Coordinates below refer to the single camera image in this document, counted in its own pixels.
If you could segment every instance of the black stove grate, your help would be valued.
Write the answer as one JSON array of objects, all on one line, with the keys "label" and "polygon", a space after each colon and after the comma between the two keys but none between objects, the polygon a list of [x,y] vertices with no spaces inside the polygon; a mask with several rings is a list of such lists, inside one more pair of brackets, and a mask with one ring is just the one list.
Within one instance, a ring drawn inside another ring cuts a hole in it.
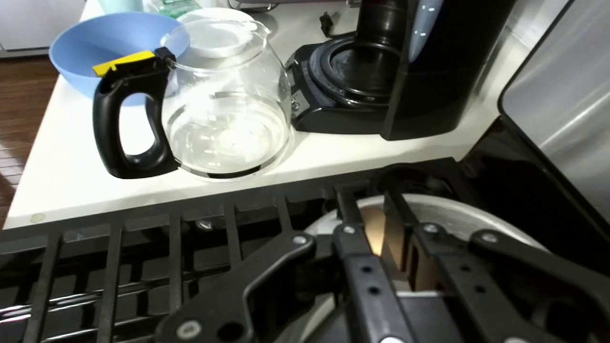
[{"label": "black stove grate", "polygon": [[392,165],[4,230],[0,340],[152,340],[156,323],[219,274],[335,207],[337,188],[352,199],[389,184],[474,199],[455,165]]}]

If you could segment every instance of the blue bowl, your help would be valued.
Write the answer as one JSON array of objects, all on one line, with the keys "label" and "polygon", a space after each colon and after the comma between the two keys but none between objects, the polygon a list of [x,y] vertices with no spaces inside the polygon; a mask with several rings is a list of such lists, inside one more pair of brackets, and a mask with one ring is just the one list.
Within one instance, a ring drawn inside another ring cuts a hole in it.
[{"label": "blue bowl", "polygon": [[[49,58],[72,87],[93,96],[99,83],[93,64],[141,49],[156,49],[162,37],[177,26],[179,22],[169,16],[145,11],[93,16],[61,32],[49,47]],[[177,56],[187,43],[169,45],[169,49]],[[143,96],[129,96],[126,104],[141,100]]]}]

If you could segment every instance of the glass carafe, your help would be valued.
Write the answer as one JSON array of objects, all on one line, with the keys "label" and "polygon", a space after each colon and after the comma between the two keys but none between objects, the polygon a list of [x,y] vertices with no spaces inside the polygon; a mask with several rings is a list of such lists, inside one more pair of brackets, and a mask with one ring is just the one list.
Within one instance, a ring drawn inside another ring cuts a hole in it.
[{"label": "glass carafe", "polygon": [[[95,95],[95,140],[116,176],[148,176],[177,165],[202,175],[240,175],[268,163],[289,135],[284,66],[257,20],[188,18],[162,41],[188,43],[175,58],[118,64]],[[120,102],[145,93],[152,146],[126,155],[118,136]]]}]

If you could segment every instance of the black coffee maker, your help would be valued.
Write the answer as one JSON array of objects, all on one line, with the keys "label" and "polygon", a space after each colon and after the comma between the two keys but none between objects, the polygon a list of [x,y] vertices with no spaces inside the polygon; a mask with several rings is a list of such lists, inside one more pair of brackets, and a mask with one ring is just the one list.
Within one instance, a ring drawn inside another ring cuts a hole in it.
[{"label": "black coffee maker", "polygon": [[358,26],[299,47],[299,131],[411,138],[457,125],[514,0],[362,0]]}]

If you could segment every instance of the kitchen floor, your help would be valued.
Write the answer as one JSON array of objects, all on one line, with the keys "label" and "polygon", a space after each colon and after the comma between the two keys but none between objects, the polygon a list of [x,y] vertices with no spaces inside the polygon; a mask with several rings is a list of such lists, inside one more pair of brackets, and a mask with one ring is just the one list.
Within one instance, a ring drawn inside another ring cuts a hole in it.
[{"label": "kitchen floor", "polygon": [[45,56],[0,58],[0,228],[55,79]]}]

